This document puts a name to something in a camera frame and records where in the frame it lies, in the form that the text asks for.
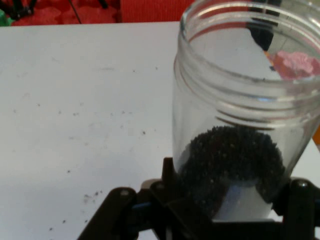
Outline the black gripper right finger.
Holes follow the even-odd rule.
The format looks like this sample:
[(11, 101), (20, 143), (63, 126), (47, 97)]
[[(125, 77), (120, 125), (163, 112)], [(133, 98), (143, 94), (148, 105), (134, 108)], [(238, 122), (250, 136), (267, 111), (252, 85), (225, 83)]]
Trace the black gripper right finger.
[(303, 178), (294, 178), (281, 190), (272, 209), (282, 216), (284, 240), (313, 240), (315, 238), (315, 186)]

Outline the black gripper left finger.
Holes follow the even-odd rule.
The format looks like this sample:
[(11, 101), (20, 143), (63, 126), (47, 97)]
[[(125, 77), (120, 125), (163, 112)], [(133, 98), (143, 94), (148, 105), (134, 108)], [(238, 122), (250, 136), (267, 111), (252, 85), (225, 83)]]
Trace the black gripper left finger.
[(173, 160), (166, 157), (161, 179), (136, 192), (114, 188), (95, 212), (80, 240), (136, 240), (151, 230), (158, 240), (213, 240), (213, 223), (175, 188)]

